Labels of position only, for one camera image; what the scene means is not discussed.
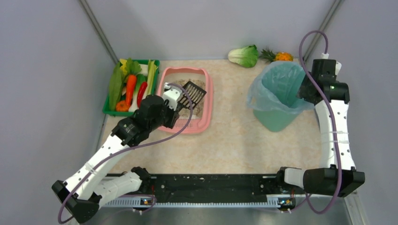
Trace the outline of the green trash bin with bag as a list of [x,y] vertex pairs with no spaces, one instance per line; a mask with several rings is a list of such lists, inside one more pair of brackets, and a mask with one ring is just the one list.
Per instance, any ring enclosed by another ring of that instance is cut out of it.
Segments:
[[248,90],[246,106],[271,132],[280,132],[303,111],[314,105],[297,97],[306,78],[303,68],[292,61],[275,61],[267,65]]

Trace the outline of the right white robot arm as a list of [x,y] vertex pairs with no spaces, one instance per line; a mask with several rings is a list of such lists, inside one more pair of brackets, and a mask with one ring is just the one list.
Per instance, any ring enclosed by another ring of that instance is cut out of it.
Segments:
[[351,155],[347,128],[350,94],[348,84],[337,81],[341,64],[331,59],[313,60],[311,77],[305,77],[298,97],[314,104],[321,134],[319,168],[281,167],[277,182],[296,186],[308,194],[346,197],[365,182]]

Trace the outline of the black litter scoop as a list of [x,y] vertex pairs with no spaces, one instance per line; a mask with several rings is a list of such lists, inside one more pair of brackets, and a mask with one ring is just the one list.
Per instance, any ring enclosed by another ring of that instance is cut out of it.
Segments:
[[178,101],[177,104],[178,110],[182,110],[183,108],[185,109],[191,108],[188,97],[190,97],[192,103],[192,109],[194,109],[207,93],[203,88],[199,87],[192,81],[188,81],[183,86],[183,89],[185,89],[187,94],[185,94],[184,92],[182,93],[182,98]]

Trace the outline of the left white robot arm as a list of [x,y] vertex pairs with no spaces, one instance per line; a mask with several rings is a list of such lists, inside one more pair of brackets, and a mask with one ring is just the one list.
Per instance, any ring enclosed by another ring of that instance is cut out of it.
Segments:
[[173,128],[182,109],[181,93],[168,91],[149,95],[129,117],[118,122],[98,151],[74,175],[58,180],[52,190],[61,202],[58,223],[90,220],[106,203],[137,191],[149,173],[139,167],[116,179],[103,182],[108,172],[131,150],[150,146],[142,142],[159,127]]

